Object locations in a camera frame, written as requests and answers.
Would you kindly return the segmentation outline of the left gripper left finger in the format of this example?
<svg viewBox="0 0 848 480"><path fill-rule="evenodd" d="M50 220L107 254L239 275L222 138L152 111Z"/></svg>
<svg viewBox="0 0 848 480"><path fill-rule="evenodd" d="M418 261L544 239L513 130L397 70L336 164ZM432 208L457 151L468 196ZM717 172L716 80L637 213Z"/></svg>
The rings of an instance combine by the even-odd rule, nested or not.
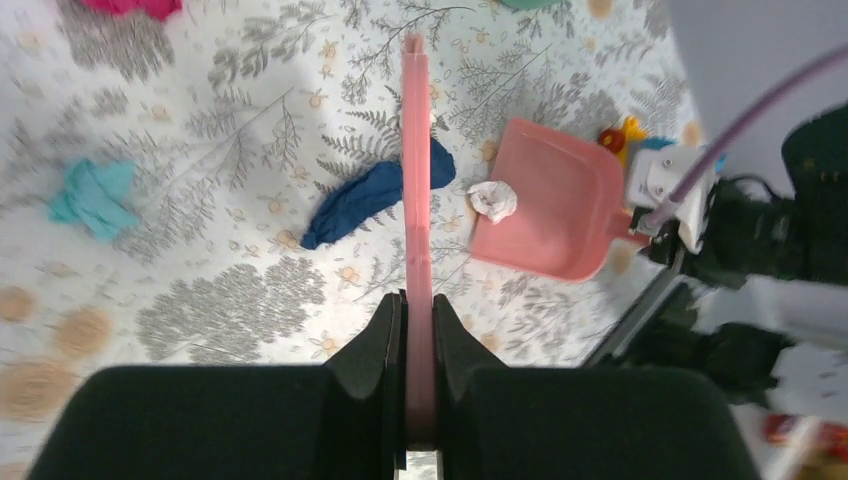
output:
<svg viewBox="0 0 848 480"><path fill-rule="evenodd" d="M32 479L392 479L403 293L312 365L120 366L74 393Z"/></svg>

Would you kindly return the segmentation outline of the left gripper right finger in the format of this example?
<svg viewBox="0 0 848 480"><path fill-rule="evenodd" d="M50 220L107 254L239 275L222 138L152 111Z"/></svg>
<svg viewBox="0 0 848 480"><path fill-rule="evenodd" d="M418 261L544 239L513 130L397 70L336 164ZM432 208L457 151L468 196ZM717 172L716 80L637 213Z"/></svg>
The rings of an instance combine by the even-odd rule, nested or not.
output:
<svg viewBox="0 0 848 480"><path fill-rule="evenodd" d="M755 479L720 391L684 370L510 367L433 304L443 479Z"/></svg>

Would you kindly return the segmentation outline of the pink plastic hand brush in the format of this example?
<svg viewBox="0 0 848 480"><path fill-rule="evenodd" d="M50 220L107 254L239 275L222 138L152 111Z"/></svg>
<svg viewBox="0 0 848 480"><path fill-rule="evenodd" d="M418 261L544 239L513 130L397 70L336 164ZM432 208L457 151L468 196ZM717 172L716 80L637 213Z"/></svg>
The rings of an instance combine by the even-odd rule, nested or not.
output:
<svg viewBox="0 0 848 480"><path fill-rule="evenodd" d="M401 161L406 244L405 422L407 446L436 443L436 362L430 256L430 101L428 57L420 34L402 49Z"/></svg>

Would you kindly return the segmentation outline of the pink plastic dustpan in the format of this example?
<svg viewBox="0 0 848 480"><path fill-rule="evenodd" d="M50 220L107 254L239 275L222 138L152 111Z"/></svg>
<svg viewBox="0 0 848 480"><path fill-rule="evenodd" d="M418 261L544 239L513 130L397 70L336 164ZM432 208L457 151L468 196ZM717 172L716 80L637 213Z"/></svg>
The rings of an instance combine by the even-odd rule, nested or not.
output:
<svg viewBox="0 0 848 480"><path fill-rule="evenodd" d="M517 208L497 224L478 219L470 248L476 260L576 283L600 270L614 240L650 242L631 232L623 170L599 145L514 118L490 178L513 189Z"/></svg>

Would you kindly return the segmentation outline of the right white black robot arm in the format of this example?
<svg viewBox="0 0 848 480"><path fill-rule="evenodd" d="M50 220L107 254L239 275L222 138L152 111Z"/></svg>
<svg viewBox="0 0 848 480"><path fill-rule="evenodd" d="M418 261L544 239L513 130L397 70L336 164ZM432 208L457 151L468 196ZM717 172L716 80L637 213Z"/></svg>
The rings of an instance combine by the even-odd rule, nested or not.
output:
<svg viewBox="0 0 848 480"><path fill-rule="evenodd" d="M740 289L750 276L844 287L847 284L847 108L800 124L781 156L795 189L778 195L753 175L722 177L707 196L699 252L669 232L643 250L651 261L678 263L710 287Z"/></svg>

